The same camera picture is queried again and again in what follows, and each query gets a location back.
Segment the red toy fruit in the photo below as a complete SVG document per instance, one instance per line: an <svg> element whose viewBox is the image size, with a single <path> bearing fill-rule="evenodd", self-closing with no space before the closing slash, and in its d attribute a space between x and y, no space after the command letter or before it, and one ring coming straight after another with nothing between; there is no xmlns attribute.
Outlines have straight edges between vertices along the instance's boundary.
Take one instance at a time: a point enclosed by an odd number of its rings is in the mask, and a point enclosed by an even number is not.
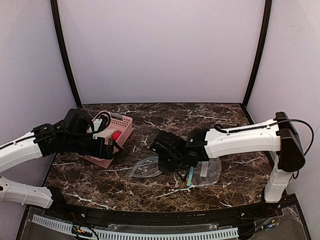
<svg viewBox="0 0 320 240"><path fill-rule="evenodd" d="M120 139L121 135L122 135L122 131L116 130L112 133L111 139L118 143L120 141L119 139Z"/></svg>

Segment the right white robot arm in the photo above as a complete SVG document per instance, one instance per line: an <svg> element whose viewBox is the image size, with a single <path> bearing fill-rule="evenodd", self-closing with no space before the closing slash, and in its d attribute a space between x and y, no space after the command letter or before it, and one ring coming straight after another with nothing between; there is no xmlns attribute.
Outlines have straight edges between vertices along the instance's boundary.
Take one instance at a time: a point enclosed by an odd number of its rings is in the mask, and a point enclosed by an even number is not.
<svg viewBox="0 0 320 240"><path fill-rule="evenodd" d="M187 139L161 130L149 148L158 155L158 168L162 172L196 167L198 162L227 155L274 152L276 158L263 199L275 204L281 200L290 180L298 176L309 152L308 148L303 149L293 123L310 127L307 122L290 119L280 111L275 118L257 124L225 128L217 123L211 129L195 129Z"/></svg>

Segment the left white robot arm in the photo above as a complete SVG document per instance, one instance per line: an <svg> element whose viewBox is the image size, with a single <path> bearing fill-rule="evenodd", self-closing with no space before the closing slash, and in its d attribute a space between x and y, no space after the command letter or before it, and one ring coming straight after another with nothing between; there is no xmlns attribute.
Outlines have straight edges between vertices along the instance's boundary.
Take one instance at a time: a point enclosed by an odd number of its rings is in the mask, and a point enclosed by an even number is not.
<svg viewBox="0 0 320 240"><path fill-rule="evenodd" d="M30 160L55 153L76 153L111 160L114 150L122 147L103 134L112 122L105 111L92 118L86 111L71 108L64 119L55 124L45 123L25 135L0 147L0 170L4 172ZM0 178L0 200L49 209L54 202L63 201L56 187L37 187Z"/></svg>

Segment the zip bag with blue zipper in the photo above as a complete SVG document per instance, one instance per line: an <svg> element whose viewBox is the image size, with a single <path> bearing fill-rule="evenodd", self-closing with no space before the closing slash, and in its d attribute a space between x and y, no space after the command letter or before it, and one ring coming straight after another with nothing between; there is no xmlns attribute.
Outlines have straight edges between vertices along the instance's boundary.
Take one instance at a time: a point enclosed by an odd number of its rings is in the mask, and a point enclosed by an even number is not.
<svg viewBox="0 0 320 240"><path fill-rule="evenodd" d="M151 156L137 162L127 176L129 178L153 178L161 173L159 170L159 158Z"/></svg>

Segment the pink perforated plastic basket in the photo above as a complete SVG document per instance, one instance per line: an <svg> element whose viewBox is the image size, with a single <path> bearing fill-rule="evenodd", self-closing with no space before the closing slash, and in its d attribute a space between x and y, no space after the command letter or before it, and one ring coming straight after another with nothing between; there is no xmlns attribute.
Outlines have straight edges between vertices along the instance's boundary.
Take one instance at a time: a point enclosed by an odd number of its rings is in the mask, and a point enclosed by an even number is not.
<svg viewBox="0 0 320 240"><path fill-rule="evenodd" d="M107 169L112 163L115 155L120 152L117 146L123 147L133 132L133 119L129 116L103 110L93 118L92 122L94 131L98 132L93 136L95 138L104 138L106 145L113 143L113 154L111 159L102 159L88 155L84 155L83 158L95 165Z"/></svg>

